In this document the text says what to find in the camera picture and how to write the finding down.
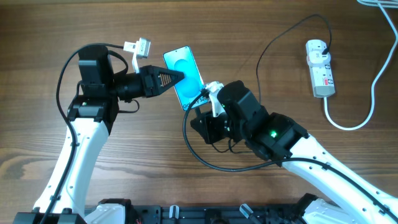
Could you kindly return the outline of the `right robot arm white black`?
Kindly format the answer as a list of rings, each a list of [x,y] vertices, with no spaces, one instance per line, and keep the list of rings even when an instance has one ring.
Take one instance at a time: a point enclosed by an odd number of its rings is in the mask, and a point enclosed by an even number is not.
[[[262,164],[273,164],[303,178],[325,194],[332,203],[306,194],[290,214],[304,223],[397,223],[397,198],[373,186],[333,157],[308,131],[292,118],[269,114],[253,93],[238,80],[223,85],[211,82],[199,90],[195,103],[209,101],[212,109],[183,121],[205,140],[214,144],[227,139],[230,144],[244,141]]]

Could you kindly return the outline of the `blue Galaxy smartphone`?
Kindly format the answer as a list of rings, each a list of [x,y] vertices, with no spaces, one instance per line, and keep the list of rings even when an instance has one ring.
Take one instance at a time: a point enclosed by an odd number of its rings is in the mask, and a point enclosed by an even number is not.
[[[204,89],[204,82],[198,70],[193,52],[190,46],[171,50],[163,54],[163,60],[169,70],[175,70],[184,74],[183,80],[175,86],[175,92],[180,105],[186,111],[190,103]]]

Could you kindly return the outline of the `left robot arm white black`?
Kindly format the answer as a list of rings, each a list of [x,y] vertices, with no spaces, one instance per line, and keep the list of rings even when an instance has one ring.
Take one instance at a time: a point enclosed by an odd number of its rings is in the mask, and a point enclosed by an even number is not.
[[[109,198],[100,201],[89,214],[85,200],[93,169],[113,123],[121,109],[118,102],[130,103],[151,98],[184,79],[175,70],[147,65],[114,72],[110,57],[115,45],[88,44],[75,51],[81,80],[62,118],[67,133],[51,178],[31,212],[19,212],[14,223],[139,223],[131,200]]]

